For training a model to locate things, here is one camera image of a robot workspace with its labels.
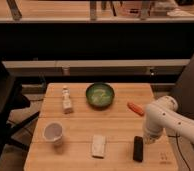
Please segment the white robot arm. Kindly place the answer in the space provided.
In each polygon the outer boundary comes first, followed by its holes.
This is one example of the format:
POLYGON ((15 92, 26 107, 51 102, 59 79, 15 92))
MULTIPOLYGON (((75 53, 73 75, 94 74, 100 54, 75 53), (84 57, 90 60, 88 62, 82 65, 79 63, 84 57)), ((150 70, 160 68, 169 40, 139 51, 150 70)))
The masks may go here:
POLYGON ((159 139, 164 128, 169 128, 194 144, 194 120, 176 112, 177 101, 171 96, 163 96, 144 108, 143 137, 146 144, 159 139))

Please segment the grey robot base panel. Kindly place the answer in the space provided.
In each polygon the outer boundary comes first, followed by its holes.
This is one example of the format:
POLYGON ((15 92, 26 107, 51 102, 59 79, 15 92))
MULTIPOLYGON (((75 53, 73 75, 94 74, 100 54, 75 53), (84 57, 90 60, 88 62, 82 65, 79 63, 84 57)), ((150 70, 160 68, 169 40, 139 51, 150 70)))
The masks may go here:
POLYGON ((178 102, 178 112, 194 120, 194 54, 183 69, 170 95, 178 102))

